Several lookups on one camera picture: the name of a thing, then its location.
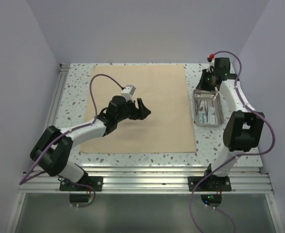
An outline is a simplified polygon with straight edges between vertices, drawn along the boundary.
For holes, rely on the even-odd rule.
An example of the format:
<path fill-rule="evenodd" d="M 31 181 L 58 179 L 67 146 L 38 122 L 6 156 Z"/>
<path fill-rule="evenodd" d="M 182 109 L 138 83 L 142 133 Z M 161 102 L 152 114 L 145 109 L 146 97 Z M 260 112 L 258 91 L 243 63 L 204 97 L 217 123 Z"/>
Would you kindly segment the stainless steel tray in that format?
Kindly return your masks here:
<path fill-rule="evenodd" d="M 194 123 L 199 127 L 220 127 L 224 116 L 218 91 L 193 91 Z"/>

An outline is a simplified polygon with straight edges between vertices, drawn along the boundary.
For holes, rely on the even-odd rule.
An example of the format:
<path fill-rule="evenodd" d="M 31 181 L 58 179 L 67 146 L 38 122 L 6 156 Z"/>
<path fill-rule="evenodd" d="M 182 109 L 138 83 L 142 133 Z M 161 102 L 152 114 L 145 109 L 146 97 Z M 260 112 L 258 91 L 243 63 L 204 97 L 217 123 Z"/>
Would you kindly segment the curved tweezers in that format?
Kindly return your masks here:
<path fill-rule="evenodd" d="M 197 104 L 198 104 L 198 107 L 197 107 L 198 112 L 203 112 L 206 114 L 206 110 L 208 107 L 207 107 L 205 98 L 198 98 Z"/>

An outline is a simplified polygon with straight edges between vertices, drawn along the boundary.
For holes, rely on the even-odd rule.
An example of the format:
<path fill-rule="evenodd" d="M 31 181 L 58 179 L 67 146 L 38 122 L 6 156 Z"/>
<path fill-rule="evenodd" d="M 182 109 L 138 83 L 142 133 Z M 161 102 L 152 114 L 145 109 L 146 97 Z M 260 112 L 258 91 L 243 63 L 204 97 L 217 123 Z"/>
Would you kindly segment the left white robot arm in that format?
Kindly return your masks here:
<path fill-rule="evenodd" d="M 31 151 L 30 158 L 35 166 L 40 166 L 51 177 L 63 177 L 70 180 L 76 190 L 84 190 L 88 184 L 86 172 L 68 161 L 71 149 L 88 140 L 107 136 L 123 120 L 144 120 L 150 114 L 141 98 L 135 101 L 114 96 L 96 118 L 85 124 L 71 129 L 47 127 Z"/>

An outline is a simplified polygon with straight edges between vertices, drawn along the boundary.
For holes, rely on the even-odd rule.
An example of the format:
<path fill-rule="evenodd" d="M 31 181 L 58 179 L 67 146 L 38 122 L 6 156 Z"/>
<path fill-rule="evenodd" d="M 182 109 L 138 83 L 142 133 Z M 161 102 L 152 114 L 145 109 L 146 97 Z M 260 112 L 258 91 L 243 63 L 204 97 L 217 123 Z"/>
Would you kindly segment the green white suture packet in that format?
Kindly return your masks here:
<path fill-rule="evenodd" d="M 206 115 L 205 113 L 199 113 L 197 122 L 199 124 L 217 125 L 218 120 L 215 115 Z"/>

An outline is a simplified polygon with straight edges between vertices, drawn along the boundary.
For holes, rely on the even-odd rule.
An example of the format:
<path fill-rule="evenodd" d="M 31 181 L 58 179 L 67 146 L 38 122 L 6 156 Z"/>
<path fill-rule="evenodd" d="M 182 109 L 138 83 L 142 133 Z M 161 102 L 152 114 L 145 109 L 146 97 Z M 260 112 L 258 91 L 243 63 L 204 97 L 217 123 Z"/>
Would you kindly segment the small clear foil packet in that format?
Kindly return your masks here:
<path fill-rule="evenodd" d="M 215 108 L 212 106 L 200 107 L 199 111 L 203 112 L 205 115 L 215 115 L 216 114 Z"/>

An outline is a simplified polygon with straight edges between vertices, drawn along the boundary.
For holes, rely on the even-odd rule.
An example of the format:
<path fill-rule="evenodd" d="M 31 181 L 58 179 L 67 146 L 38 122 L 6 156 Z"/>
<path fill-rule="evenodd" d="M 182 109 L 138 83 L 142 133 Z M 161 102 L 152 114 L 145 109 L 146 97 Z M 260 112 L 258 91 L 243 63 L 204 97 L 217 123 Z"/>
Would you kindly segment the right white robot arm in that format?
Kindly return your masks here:
<path fill-rule="evenodd" d="M 209 67 L 202 71 L 198 93 L 218 92 L 227 102 L 231 116 L 224 128 L 223 144 L 220 155 L 210 165 L 211 174 L 203 179 L 207 190 L 215 190 L 220 186 L 220 178 L 229 175 L 239 157 L 256 148 L 259 144 L 264 125 L 264 114 L 257 112 L 249 104 L 239 81 L 240 71 L 231 73 L 229 58 L 211 54 L 207 61 Z"/>

